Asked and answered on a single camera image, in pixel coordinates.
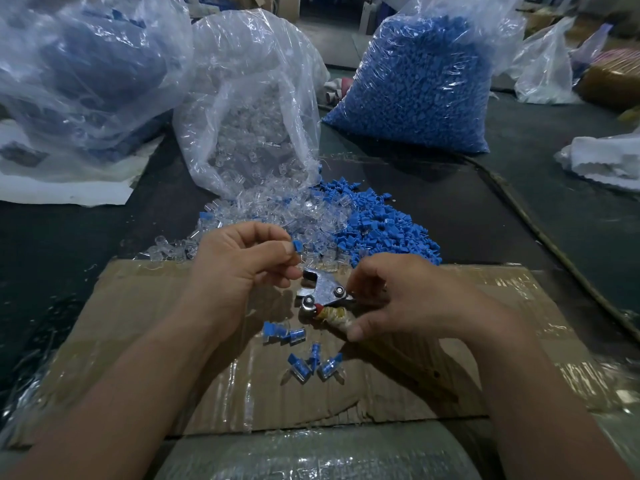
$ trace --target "finger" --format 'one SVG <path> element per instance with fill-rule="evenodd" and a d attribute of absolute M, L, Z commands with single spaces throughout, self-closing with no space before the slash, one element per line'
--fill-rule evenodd
<path fill-rule="evenodd" d="M 350 342 L 360 342 L 394 330 L 395 325 L 389 315 L 388 307 L 384 307 L 359 317 L 347 330 L 347 339 Z"/>
<path fill-rule="evenodd" d="M 253 282 L 256 285 L 270 285 L 278 288 L 289 288 L 291 286 L 291 281 L 288 278 L 281 274 L 268 273 L 267 271 L 257 274 Z"/>
<path fill-rule="evenodd" d="M 373 296 L 387 281 L 391 270 L 397 266 L 397 255 L 379 253 L 365 257 L 358 263 L 347 282 L 347 290 L 354 294 Z"/>
<path fill-rule="evenodd" d="M 278 266 L 267 269 L 267 271 L 270 273 L 281 274 L 290 280 L 299 280 L 302 278 L 302 270 L 290 265 L 289 263 L 279 264 Z"/>
<path fill-rule="evenodd" d="M 291 241 L 291 236 L 282 227 L 257 221 L 240 222 L 222 227 L 221 231 L 241 248 L 250 248 L 254 244 L 267 241 Z"/>
<path fill-rule="evenodd" d="M 246 270 L 258 274 L 280 264 L 286 264 L 296 249 L 289 241 L 268 241 L 242 250 Z"/>

